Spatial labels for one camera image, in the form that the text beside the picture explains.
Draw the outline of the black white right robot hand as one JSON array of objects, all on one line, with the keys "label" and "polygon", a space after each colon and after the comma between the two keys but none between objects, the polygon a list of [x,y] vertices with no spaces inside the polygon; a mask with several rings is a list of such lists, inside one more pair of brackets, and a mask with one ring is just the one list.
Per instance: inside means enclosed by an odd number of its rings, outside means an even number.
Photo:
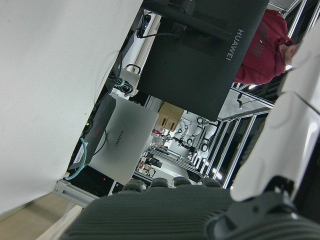
[{"label": "black white right robot hand", "polygon": [[317,240],[320,27],[303,38],[282,93],[230,190],[130,182],[94,200],[63,240]]}]

